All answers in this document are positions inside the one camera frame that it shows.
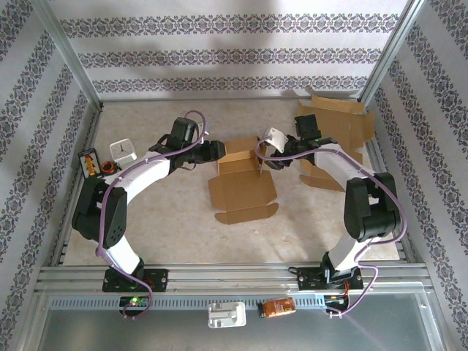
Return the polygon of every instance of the wall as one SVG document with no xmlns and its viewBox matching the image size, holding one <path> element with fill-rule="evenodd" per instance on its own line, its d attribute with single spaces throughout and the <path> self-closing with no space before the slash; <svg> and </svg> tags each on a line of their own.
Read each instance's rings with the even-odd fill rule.
<svg viewBox="0 0 468 351">
<path fill-rule="evenodd" d="M 468 349 L 468 1 L 427 1 L 375 94 L 376 133 L 457 350 Z"/>
<path fill-rule="evenodd" d="M 0 350 L 47 265 L 94 113 L 27 0 L 0 1 Z"/>
<path fill-rule="evenodd" d="M 55 0 L 103 100 L 359 92 L 407 0 Z"/>
</svg>

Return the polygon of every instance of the cardboard box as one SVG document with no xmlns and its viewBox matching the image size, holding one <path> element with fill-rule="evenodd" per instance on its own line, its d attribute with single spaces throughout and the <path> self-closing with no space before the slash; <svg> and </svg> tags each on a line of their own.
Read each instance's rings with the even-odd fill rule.
<svg viewBox="0 0 468 351">
<path fill-rule="evenodd" d="M 312 103 L 298 103 L 298 116 L 315 114 L 317 125 L 323 137 L 332 137 L 353 159 L 362 163 L 363 155 L 355 149 L 374 137 L 374 112 L 364 113 L 362 102 L 326 99 L 312 95 Z M 301 175 L 303 183 L 321 188 L 343 192 L 343 188 L 324 170 L 313 166 L 305 159 L 301 168 L 308 175 Z"/>
<path fill-rule="evenodd" d="M 276 199 L 271 173 L 260 171 L 254 152 L 258 140 L 254 136 L 224 143 L 226 156 L 217 162 L 219 175 L 208 181 L 211 205 L 224 211 L 214 215 L 221 223 L 264 219 L 278 211 L 278 203 L 270 203 Z"/>
</svg>

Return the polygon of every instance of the analog clock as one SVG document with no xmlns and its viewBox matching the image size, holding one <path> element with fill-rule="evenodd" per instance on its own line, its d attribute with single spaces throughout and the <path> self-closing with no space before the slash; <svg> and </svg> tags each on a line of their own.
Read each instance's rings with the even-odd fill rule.
<svg viewBox="0 0 468 351">
<path fill-rule="evenodd" d="M 112 159 L 124 165 L 137 159 L 137 153 L 130 139 L 123 139 L 110 144 L 110 155 Z"/>
</svg>

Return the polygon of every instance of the floor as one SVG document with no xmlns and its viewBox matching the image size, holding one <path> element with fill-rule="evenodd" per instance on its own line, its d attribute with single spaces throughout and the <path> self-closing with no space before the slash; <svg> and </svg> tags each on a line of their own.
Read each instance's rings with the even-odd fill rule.
<svg viewBox="0 0 468 351">
<path fill-rule="evenodd" d="M 105 104 L 95 142 L 101 162 L 109 144 L 130 138 L 137 155 L 167 132 L 175 118 L 200 110 L 209 139 L 263 135 L 267 127 L 295 134 L 297 100 L 211 102 L 113 102 Z M 365 166 L 370 167 L 367 155 Z M 299 162 L 272 171 L 278 212 L 269 219 L 226 225 L 214 218 L 208 180 L 216 164 L 177 170 L 140 193 L 130 204 L 126 237 L 145 263 L 253 263 L 318 261 L 344 233 L 344 194 L 302 184 Z M 101 265 L 95 244 L 72 231 L 65 265 Z M 396 247 L 373 248 L 368 260 L 397 260 Z"/>
</svg>

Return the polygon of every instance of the orange battery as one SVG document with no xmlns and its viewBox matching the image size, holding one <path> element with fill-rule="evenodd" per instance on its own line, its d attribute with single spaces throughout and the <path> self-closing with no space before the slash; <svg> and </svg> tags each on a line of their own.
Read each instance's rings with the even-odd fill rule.
<svg viewBox="0 0 468 351">
<path fill-rule="evenodd" d="M 295 312 L 294 298 L 278 298 L 258 304 L 261 318 L 284 316 Z"/>
</svg>

